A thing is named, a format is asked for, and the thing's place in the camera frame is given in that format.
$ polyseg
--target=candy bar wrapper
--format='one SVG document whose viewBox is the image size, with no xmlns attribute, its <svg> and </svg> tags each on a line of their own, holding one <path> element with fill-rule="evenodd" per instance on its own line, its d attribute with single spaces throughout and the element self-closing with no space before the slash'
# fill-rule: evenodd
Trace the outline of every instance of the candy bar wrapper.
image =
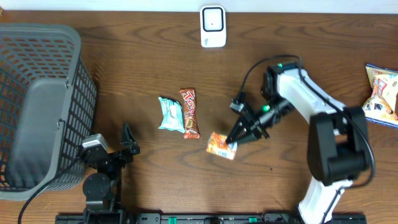
<svg viewBox="0 0 398 224">
<path fill-rule="evenodd" d="M 373 84 L 371 97 L 362 109 L 373 123 L 398 128 L 398 71 L 367 64 L 369 82 Z"/>
<path fill-rule="evenodd" d="M 197 107 L 197 98 L 193 88 L 180 90 L 182 98 L 184 99 L 184 125 L 185 125 L 185 139 L 200 138 L 197 117 L 195 110 Z"/>
<path fill-rule="evenodd" d="M 180 131 L 184 133 L 184 123 L 182 119 L 182 106 L 178 101 L 159 97 L 162 107 L 163 121 L 159 129 L 170 131 Z"/>
<path fill-rule="evenodd" d="M 226 138 L 227 136 L 225 135 L 213 132 L 209 138 L 206 152 L 233 160 L 236 155 L 238 144 L 236 142 L 227 144 L 225 142 Z"/>
</svg>

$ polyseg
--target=gray basket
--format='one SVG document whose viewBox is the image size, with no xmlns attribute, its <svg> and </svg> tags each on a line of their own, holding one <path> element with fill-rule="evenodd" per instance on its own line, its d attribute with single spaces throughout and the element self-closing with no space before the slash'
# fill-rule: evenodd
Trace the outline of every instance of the gray basket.
<svg viewBox="0 0 398 224">
<path fill-rule="evenodd" d="M 26 200 L 66 168 L 93 124 L 96 88 L 67 26 L 0 24 L 0 199 Z M 48 186 L 69 189 L 84 166 Z"/>
</svg>

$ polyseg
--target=wood grain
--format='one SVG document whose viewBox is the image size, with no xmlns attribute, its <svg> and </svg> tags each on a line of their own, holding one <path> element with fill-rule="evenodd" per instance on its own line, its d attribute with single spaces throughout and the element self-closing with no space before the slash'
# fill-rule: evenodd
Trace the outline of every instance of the wood grain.
<svg viewBox="0 0 398 224">
<path fill-rule="evenodd" d="M 124 121 L 141 154 L 124 170 L 123 202 L 132 210 L 263 212 L 292 210 L 310 180 L 306 162 L 308 124 L 297 113 L 269 132 L 271 138 L 239 147 L 234 161 L 205 152 L 210 133 L 228 133 L 238 118 L 230 109 L 249 67 L 263 57 L 298 54 L 313 80 L 348 106 L 371 94 L 366 62 L 398 68 L 398 17 L 349 14 L 241 14 L 227 16 L 221 49 L 200 46 L 197 13 L 18 12 L 1 22 L 66 24 L 81 35 L 81 55 L 98 82 L 95 131 L 114 150 Z M 245 90 L 256 107 L 262 73 L 255 69 Z M 158 96 L 181 101 L 179 89 L 197 90 L 199 140 L 158 130 Z M 344 194 L 336 211 L 363 212 L 369 223 L 398 219 L 398 130 L 369 126 L 377 160 L 374 182 Z M 1 223 L 14 223 L 23 202 L 0 202 Z M 85 207 L 81 185 L 46 192 L 24 215 L 25 223 L 53 223 L 59 213 Z"/>
</svg>

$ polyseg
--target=orange snack package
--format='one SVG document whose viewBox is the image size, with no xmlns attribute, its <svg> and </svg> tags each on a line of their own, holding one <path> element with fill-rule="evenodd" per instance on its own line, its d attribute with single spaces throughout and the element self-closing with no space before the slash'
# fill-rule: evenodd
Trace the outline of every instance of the orange snack package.
<svg viewBox="0 0 398 224">
<path fill-rule="evenodd" d="M 180 90 L 182 98 L 184 99 L 184 126 L 185 126 L 185 139 L 198 139 L 200 138 L 197 117 L 195 110 L 197 107 L 197 99 L 195 90 L 193 88 Z"/>
<path fill-rule="evenodd" d="M 236 155 L 238 144 L 227 144 L 225 142 L 226 138 L 227 136 L 225 135 L 213 132 L 209 138 L 206 152 L 233 160 Z"/>
</svg>

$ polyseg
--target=green connector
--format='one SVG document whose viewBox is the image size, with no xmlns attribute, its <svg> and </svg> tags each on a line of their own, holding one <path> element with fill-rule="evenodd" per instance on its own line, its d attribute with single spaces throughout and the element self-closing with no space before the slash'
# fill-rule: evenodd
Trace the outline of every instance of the green connector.
<svg viewBox="0 0 398 224">
<path fill-rule="evenodd" d="M 177 224 L 177 218 L 176 217 L 170 217 L 169 218 L 169 224 Z"/>
<path fill-rule="evenodd" d="M 257 222 L 257 218 L 256 217 L 249 218 L 249 223 L 255 223 L 255 222 Z"/>
</svg>

